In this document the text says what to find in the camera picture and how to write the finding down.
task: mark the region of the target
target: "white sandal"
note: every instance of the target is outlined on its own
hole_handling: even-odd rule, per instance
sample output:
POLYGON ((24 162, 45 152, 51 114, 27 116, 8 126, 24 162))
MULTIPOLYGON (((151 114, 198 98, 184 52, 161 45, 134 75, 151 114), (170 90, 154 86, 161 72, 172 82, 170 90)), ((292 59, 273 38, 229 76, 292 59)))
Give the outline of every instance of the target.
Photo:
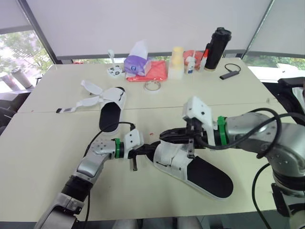
MULTIPOLYGON (((126 102, 126 92, 122 87, 109 88, 103 92, 102 88, 92 84, 89 81, 83 80, 81 85, 91 94, 96 95, 92 98, 80 100, 75 107, 58 108, 56 113, 75 112, 81 106, 93 106, 98 103, 101 105, 100 129, 107 127, 110 124, 120 121, 121 110, 124 109, 126 102)), ((113 135, 118 131, 118 125, 115 124, 103 130, 104 135, 113 135)))

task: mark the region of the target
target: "black charging cable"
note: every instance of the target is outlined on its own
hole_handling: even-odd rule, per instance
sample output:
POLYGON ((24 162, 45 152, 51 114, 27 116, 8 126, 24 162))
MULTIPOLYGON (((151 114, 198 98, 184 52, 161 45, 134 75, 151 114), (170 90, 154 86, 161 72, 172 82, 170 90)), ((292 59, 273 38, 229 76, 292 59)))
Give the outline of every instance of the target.
POLYGON ((221 75, 219 78, 221 78, 222 80, 225 80, 225 79, 227 79, 227 78, 230 78, 230 77, 232 77, 232 76, 235 76, 235 75, 239 74, 239 72, 241 71, 241 67, 238 66, 238 65, 235 64, 235 63, 227 63, 227 64, 224 66, 224 68, 225 68, 226 70, 228 70, 229 73, 224 74, 224 75, 221 75), (229 69, 229 68, 227 67, 228 65, 234 65, 234 66, 236 66, 236 67, 238 68, 238 70, 232 71, 231 69, 229 69))

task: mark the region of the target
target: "black thermos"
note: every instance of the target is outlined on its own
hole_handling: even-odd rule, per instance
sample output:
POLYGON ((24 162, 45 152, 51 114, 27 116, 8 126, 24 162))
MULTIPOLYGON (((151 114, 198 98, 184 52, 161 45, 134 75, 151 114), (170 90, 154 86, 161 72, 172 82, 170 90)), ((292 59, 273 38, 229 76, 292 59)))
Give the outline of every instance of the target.
POLYGON ((225 30, 223 27, 218 27, 215 33, 213 33, 211 42, 207 44, 209 52, 204 66, 206 70, 215 70, 230 39, 231 32, 225 30))

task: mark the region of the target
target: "purple tissue package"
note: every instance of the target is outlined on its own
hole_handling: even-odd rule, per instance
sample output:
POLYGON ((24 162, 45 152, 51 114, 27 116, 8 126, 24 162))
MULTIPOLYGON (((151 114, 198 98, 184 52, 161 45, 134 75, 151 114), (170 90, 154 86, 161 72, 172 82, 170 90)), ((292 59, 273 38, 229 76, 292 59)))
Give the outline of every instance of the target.
POLYGON ((136 75, 146 76, 152 66, 151 61, 147 59, 147 54, 146 40, 136 42, 124 61, 126 78, 136 75))

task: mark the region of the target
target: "small white device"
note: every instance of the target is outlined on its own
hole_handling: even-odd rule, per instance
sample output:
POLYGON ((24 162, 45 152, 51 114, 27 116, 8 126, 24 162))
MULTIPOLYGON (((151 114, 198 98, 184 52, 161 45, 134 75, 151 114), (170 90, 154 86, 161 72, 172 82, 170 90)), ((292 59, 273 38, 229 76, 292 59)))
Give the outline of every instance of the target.
POLYGON ((124 73, 120 66, 114 64, 114 51, 112 49, 108 50, 108 56, 111 58, 112 67, 107 69, 107 74, 112 77, 118 77, 124 73))

